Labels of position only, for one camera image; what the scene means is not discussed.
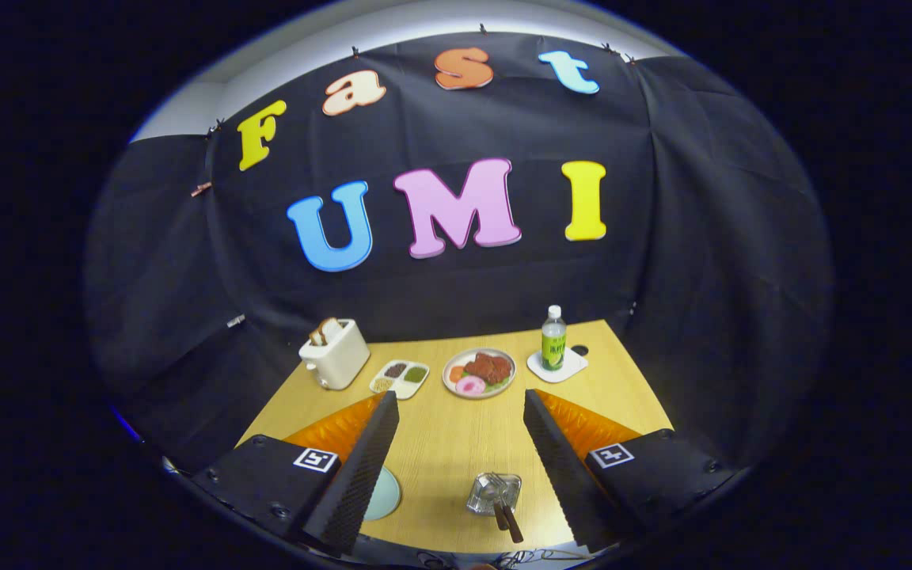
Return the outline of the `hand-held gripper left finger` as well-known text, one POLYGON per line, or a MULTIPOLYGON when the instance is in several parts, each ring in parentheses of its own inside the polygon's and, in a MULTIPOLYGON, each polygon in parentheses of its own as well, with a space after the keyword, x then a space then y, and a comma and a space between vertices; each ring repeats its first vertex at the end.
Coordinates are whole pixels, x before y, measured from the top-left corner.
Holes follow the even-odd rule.
POLYGON ((251 436, 191 481, 276 540, 352 554, 398 423, 395 394, 373 394, 289 437, 251 436))

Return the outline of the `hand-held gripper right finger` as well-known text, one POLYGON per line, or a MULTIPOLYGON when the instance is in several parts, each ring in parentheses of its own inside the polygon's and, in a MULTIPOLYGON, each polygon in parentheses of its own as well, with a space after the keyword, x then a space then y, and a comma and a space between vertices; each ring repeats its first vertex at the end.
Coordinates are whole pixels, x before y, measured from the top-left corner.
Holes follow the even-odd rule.
POLYGON ((522 412, 573 540, 591 552, 677 526, 738 470, 670 428, 641 435, 539 389, 522 412))

